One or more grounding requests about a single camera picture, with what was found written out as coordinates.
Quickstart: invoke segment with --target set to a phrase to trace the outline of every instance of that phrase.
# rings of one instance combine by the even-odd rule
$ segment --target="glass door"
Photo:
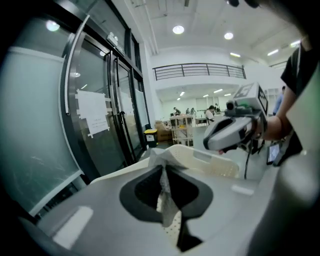
[[[141,134],[139,135],[139,128],[137,126],[137,113],[133,96],[134,85],[131,82],[130,69],[117,58],[114,60],[114,63],[116,64],[115,84],[117,86],[117,100],[119,113],[122,118],[121,122],[125,130],[125,137],[130,148],[130,153],[136,161],[143,152],[143,147]]]
[[[91,37],[81,36],[71,61],[69,111],[82,153],[104,176],[133,161],[114,106],[111,52]]]

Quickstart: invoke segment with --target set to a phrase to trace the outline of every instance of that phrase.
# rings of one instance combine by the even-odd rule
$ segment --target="round ceiling light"
[[[182,34],[184,31],[185,31],[185,28],[183,26],[175,26],[173,29],[172,29],[173,33],[175,34]]]
[[[234,34],[228,32],[228,33],[226,33],[226,34],[224,35],[224,38],[227,39],[227,40],[230,40],[230,39],[234,38]]]
[[[50,31],[57,31],[60,28],[60,25],[58,25],[57,23],[55,23],[52,20],[48,20],[46,22],[45,26]]]

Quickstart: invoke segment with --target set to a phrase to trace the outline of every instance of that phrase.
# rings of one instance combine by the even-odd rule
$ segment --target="trash bin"
[[[158,144],[157,129],[148,129],[144,131],[145,141],[150,148],[155,148]]]

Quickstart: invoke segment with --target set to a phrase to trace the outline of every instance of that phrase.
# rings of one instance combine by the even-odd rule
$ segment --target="black metal railing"
[[[270,68],[274,68],[276,70],[284,70],[286,68],[287,61],[283,61],[277,64],[273,64],[270,66]]]
[[[246,78],[245,70],[238,66],[212,63],[184,63],[154,67],[155,80],[189,76],[223,76]]]

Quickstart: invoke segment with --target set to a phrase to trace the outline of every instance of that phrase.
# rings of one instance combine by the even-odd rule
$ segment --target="cardboard box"
[[[157,129],[158,142],[172,141],[171,127],[166,126],[162,121],[156,120],[154,128]]]

